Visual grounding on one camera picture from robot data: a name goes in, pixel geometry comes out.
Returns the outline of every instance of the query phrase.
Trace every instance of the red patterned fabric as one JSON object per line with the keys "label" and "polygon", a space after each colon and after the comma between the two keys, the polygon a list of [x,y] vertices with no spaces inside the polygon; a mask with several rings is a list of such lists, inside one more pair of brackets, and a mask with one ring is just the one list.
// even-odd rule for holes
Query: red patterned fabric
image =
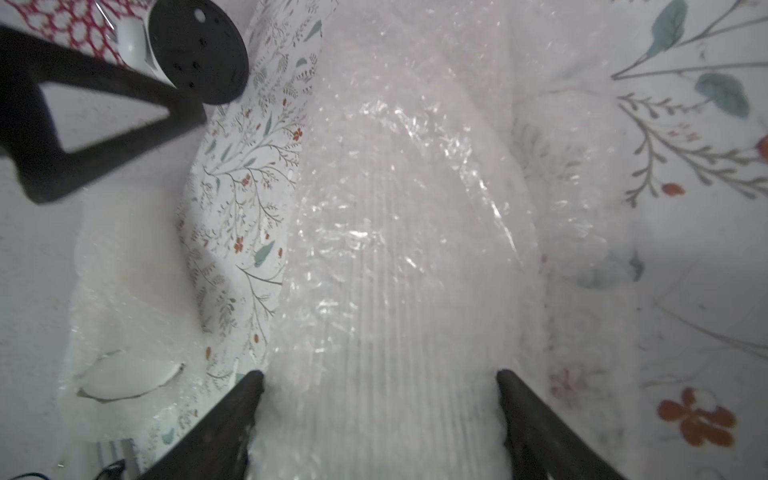
{"label": "red patterned fabric", "polygon": [[[26,25],[43,38],[86,55],[125,65],[118,47],[107,40],[109,29],[92,0],[4,0]],[[101,0],[114,21],[126,16],[143,18],[146,2]]]}

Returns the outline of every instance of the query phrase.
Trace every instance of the bubble wrap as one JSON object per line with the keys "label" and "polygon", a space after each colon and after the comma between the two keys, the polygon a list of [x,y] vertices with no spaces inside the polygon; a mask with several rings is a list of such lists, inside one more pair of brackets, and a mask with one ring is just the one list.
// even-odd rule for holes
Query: bubble wrap
{"label": "bubble wrap", "polygon": [[[254,478],[509,478],[501,367],[626,467],[599,8],[380,3],[326,29]],[[574,366],[586,403],[553,398]]]}
{"label": "bubble wrap", "polygon": [[520,167],[392,11],[345,12],[368,18],[332,31],[310,106],[254,474],[504,478],[495,371],[546,371]]}
{"label": "bubble wrap", "polygon": [[[138,184],[102,184],[83,193],[78,283],[58,392],[61,417],[81,439],[132,438],[205,375],[199,354],[204,334],[181,253],[175,202],[161,189]],[[149,378],[150,388],[117,400],[88,395],[88,373],[116,355],[135,361],[111,370],[123,378],[109,382],[109,389],[124,389],[136,377]],[[157,375],[173,364],[183,368],[170,380]]]}

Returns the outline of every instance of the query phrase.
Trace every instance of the black disc with holes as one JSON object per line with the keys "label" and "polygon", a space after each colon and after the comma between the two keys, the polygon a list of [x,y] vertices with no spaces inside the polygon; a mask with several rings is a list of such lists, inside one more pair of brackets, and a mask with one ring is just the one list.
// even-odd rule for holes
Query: black disc with holes
{"label": "black disc with holes", "polygon": [[163,73],[203,103],[226,104],[248,80],[248,55],[237,27],[208,0],[158,0],[147,36]]}

